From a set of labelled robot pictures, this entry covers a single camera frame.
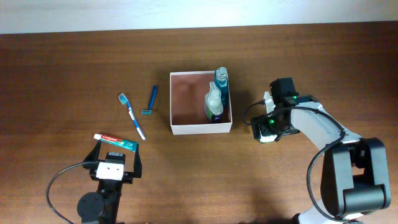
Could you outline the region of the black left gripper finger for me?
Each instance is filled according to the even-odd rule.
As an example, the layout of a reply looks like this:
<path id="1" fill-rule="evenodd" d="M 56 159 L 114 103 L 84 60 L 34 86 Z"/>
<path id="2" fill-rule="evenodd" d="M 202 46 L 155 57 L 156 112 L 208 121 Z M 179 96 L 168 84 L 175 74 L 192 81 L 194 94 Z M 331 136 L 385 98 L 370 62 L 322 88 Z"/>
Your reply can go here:
<path id="1" fill-rule="evenodd" d="M 134 171 L 133 171 L 134 178 L 141 178 L 142 177 L 142 162 L 139 155 L 139 145 L 136 146 L 136 151 L 134 153 Z"/>
<path id="2" fill-rule="evenodd" d="M 94 169 L 98 166 L 98 158 L 101 149 L 101 141 L 98 140 L 95 147 L 91 150 L 91 152 L 84 158 L 83 162 L 85 163 L 83 167 L 85 169 Z"/>

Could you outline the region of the green white soap packet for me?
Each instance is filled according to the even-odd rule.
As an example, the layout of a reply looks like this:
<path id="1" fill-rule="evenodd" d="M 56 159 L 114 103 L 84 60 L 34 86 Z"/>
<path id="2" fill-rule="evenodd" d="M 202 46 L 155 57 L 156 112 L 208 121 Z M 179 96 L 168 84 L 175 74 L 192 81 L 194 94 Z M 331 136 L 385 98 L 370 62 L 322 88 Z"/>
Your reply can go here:
<path id="1" fill-rule="evenodd" d="M 277 133 L 268 127 L 260 126 L 260 143 L 269 143 L 275 141 Z"/>

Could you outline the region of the red green toothpaste tube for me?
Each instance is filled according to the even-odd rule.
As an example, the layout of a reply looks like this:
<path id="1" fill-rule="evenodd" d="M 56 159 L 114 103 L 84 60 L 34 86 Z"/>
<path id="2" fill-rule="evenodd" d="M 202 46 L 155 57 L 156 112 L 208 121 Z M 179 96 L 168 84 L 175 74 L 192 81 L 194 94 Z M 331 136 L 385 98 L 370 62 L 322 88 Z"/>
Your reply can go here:
<path id="1" fill-rule="evenodd" d="M 108 144 L 112 144 L 114 146 L 130 150 L 132 152 L 136 152 L 137 149 L 139 148 L 139 144 L 137 142 L 120 139 L 120 138 L 108 136 L 105 134 L 94 134 L 93 138 L 95 140 L 100 140 L 100 141 L 106 142 Z"/>

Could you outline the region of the blue disposable razor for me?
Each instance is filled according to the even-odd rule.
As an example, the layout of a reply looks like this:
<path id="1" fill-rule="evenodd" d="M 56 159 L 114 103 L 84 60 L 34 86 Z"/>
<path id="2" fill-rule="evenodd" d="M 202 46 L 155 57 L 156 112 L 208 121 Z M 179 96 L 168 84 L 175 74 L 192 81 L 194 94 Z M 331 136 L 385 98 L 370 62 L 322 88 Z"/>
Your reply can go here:
<path id="1" fill-rule="evenodd" d="M 158 90 L 158 87 L 156 85 L 154 85 L 153 88 L 152 88 L 152 92 L 151 92 L 148 108 L 146 110 L 142 110 L 141 114 L 144 114 L 144 115 L 152 114 L 154 103 L 155 103 L 155 99 L 156 99 L 156 96 L 157 96 L 157 90 Z"/>

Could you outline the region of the clear soap pump bottle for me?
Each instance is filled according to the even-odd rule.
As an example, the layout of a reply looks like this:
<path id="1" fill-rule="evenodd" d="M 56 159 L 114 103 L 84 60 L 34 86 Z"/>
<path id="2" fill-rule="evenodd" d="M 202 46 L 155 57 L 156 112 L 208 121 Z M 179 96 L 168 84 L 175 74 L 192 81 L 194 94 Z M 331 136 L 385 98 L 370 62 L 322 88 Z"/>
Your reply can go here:
<path id="1" fill-rule="evenodd" d="M 209 82 L 210 90 L 205 95 L 205 114 L 209 122 L 220 123 L 223 115 L 221 92 L 215 82 Z"/>

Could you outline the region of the blue white toothbrush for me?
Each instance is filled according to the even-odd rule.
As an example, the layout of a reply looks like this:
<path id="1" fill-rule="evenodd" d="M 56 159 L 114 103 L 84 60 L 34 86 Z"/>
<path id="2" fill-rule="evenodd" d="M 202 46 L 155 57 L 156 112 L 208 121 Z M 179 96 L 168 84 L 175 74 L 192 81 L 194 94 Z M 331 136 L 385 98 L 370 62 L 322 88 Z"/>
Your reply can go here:
<path id="1" fill-rule="evenodd" d="M 121 102 L 122 105 L 126 105 L 127 106 L 128 114 L 131 117 L 131 119 L 132 119 L 132 121 L 133 121 L 133 123 L 135 125 L 137 133 L 140 135 L 141 139 L 145 141 L 146 137 L 145 137 L 144 132 L 142 131 L 141 127 L 139 126 L 139 123 L 137 122 L 137 120 L 136 120 L 136 118 L 134 116 L 134 113 L 132 111 L 132 106 L 130 105 L 128 98 L 125 96 L 124 93 L 120 93 L 118 95 L 118 99 L 119 99 L 119 101 Z"/>

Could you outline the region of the green mouthwash bottle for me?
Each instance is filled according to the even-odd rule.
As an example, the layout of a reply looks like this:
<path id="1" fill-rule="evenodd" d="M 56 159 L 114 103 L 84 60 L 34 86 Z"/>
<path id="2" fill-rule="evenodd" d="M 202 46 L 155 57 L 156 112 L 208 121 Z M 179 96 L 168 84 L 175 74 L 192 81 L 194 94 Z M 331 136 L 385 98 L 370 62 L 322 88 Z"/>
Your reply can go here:
<path id="1" fill-rule="evenodd" d="M 215 71 L 215 84 L 221 92 L 221 102 L 225 106 L 228 101 L 228 71 L 225 67 L 219 67 Z"/>

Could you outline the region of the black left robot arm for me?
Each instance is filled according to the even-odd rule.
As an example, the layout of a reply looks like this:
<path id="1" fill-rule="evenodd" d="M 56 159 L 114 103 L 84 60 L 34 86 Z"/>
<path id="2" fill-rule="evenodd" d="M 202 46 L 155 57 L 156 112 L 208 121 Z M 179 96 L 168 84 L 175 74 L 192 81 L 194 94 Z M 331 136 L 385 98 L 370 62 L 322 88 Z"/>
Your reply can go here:
<path id="1" fill-rule="evenodd" d="M 82 223 L 117 224 L 118 208 L 124 184 L 132 184 L 139 178 L 142 165 L 139 155 L 134 156 L 134 170 L 124 170 L 126 155 L 118 152 L 107 153 L 99 158 L 101 141 L 83 160 L 83 167 L 89 170 L 92 180 L 98 182 L 95 192 L 84 194 L 78 201 L 77 213 Z"/>

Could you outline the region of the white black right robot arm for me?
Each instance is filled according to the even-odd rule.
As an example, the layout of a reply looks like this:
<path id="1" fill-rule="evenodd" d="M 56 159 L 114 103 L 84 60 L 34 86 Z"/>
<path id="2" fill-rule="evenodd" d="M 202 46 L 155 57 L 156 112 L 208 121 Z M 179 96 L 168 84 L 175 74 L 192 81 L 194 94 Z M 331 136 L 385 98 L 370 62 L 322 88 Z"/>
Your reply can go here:
<path id="1" fill-rule="evenodd" d="M 319 149 L 306 174 L 313 205 L 294 215 L 292 223 L 357 223 L 359 217 L 390 206 L 386 149 L 381 140 L 346 129 L 310 95 L 273 97 L 265 92 L 258 104 L 266 107 L 266 114 L 248 124 L 259 142 L 303 133 Z"/>

